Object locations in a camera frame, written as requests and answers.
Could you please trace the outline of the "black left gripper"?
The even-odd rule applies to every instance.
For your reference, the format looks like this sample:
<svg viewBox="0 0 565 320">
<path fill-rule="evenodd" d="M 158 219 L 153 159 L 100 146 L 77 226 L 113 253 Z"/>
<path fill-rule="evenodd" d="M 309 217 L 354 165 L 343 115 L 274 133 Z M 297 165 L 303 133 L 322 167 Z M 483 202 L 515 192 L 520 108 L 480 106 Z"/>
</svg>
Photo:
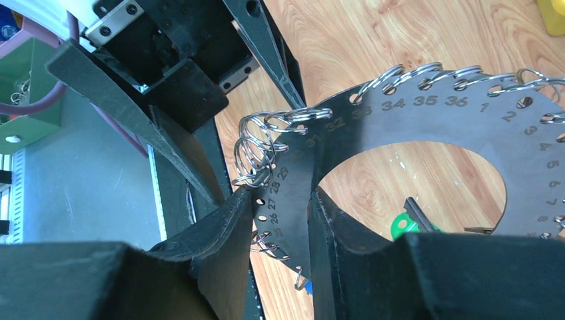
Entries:
<svg viewBox="0 0 565 320">
<path fill-rule="evenodd" d="M 92 10 L 86 37 L 119 75 L 72 39 L 47 71 L 154 147 L 213 205 L 225 196 L 189 132 L 259 64 L 292 109 L 306 107 L 300 66 L 264 1 L 96 1 Z M 146 85 L 146 97 L 122 77 Z"/>
</svg>

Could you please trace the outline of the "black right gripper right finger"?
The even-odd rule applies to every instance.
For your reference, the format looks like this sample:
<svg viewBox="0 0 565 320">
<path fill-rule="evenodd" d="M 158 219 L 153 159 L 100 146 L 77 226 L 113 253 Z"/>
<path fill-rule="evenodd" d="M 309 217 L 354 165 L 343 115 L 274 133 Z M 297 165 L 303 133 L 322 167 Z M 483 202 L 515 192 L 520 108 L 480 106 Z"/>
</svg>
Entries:
<svg viewBox="0 0 565 320">
<path fill-rule="evenodd" d="M 406 233 L 389 241 L 322 189 L 308 203 L 316 319 L 563 319 L 564 243 Z"/>
</svg>

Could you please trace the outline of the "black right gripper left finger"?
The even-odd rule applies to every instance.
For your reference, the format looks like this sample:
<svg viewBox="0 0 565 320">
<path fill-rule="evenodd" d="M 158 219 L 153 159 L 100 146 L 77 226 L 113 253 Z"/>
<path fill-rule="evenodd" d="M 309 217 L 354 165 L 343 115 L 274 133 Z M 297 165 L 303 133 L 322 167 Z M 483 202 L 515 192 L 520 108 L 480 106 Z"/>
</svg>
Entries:
<svg viewBox="0 0 565 320">
<path fill-rule="evenodd" d="M 1 247 L 2 319 L 242 319 L 252 193 L 237 189 L 143 251 L 124 242 Z"/>
</svg>

